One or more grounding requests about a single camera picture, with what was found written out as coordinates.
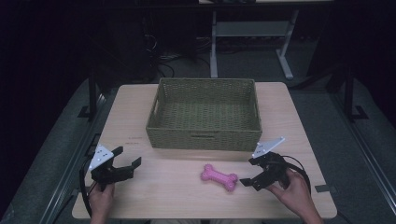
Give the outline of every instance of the wicker basket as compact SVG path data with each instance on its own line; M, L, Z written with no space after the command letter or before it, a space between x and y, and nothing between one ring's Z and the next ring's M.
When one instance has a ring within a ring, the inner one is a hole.
M153 147L253 151L262 135L254 80L162 78L146 131Z

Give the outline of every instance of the table top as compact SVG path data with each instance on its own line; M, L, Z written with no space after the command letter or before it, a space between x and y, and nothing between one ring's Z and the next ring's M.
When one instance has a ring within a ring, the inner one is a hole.
M152 148L146 123L157 87L157 84L120 87L100 137L99 144L110 150L119 146L124 148L124 152L115 158L114 167L128 166L142 157L134 178L116 184L110 217L297 217L265 189L256 191L237 182L235 190L229 192L216 182L201 180L200 174L208 163L219 172L235 173L238 178L258 175L262 168L248 162L252 152ZM286 138L273 151L292 156L303 164L310 177L312 198L320 215L335 217L336 208L330 192L318 193L315 190L315 186L326 183L287 87L277 82L256 83L256 92L262 119L261 141L280 136ZM91 182L91 175L87 175L87 186ZM73 217L89 218L81 195L74 205Z

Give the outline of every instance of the wire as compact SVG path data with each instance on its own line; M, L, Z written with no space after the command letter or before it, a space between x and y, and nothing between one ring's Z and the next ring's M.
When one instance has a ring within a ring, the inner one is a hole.
M206 65L210 68L210 63L207 62L205 59L200 58L200 57L196 57L196 59L199 59L199 60L203 61L203 62L206 63Z
M132 71L128 65L123 63L118 57L116 57L114 54L112 54L110 51L105 49L101 44L99 44L95 39L93 39L90 35L86 34L86 36L91 40L93 44L95 44L99 49L101 49L104 53L106 53L108 56L113 58L115 61L117 61L119 64L121 64L123 67L125 67L127 70Z
M241 41L240 38L224 39L222 41L219 41L218 45L219 45L219 49L218 49L219 54L235 54L248 49L248 43L246 41Z
M209 37L197 37L197 52L205 52L206 49L210 47L210 44L212 43L211 39Z
M182 55L181 54L162 55L159 58L160 58L160 60L165 60L165 62L163 62L163 63L169 63L169 62L172 62L175 59L182 58Z
M175 69L173 67L169 66L168 64L164 64L164 63L158 63L158 65L168 67L172 71L171 77L175 77ZM166 77L165 73L160 68L158 68L157 70L162 75L162 77Z
M95 182L94 184L93 184L93 186L91 187L91 189L90 189L90 192L88 193L88 197L91 195L91 192L93 191L93 189L95 188L95 186L98 184L98 182Z
M91 158L87 158L81 166L81 169L79 170L79 188L81 191L81 196L82 196L82 201L85 204L85 208L87 209L88 214L90 217L92 216L92 210L90 206L90 201L88 198L87 190L85 189L85 165Z
M283 158L291 158L292 160L295 160L295 161L297 161L297 159L295 159L295 158L293 158L293 157L291 157L291 156L282 156ZM304 169L304 167L303 167L303 165L299 162L299 161L297 161L299 164L300 164L300 166L301 166L301 168L305 171L305 169Z
M157 44L158 44L157 38L155 38L154 35L145 35L145 37L151 37L151 38L154 40L154 44L153 44L153 46L151 47L151 49L155 49L155 48L157 47Z
M290 168L291 170L294 170L294 171L298 172L300 175L303 176L303 178L304 178L304 180L305 180L305 183L306 183L306 185L308 186L309 193L312 192L312 191L311 191L311 181L309 180L309 176L306 174L306 171L305 171L305 170L299 168L298 166L296 166L296 165L294 165L294 164L288 163L288 162L286 162L286 161L285 161L285 162L280 162L280 161L266 161L265 164L281 165L281 166L288 167L288 168Z
M337 216L343 218L348 224L352 224L352 222L346 217L344 216L344 214L342 214L340 211L337 210Z

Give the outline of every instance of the dog bone toy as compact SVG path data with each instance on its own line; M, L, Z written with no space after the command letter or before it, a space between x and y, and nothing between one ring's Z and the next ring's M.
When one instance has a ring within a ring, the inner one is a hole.
M202 180L214 180L226 188L228 191L233 191L235 189L236 181L238 176L236 174L225 175L217 172L211 164L205 165L204 171L201 173Z

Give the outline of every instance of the person's arm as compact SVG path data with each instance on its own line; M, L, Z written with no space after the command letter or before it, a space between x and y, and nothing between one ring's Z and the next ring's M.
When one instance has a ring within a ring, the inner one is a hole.
M115 184L106 185L102 192L99 185L94 185L90 193L92 210L91 224L105 224L113 204Z
M290 185L287 189L280 189L275 185L271 185L267 187L267 189L274 193L275 196L285 204L290 211L299 216L304 223L324 223L312 201L311 194L309 193L304 178L290 169L287 169L286 174L290 180Z

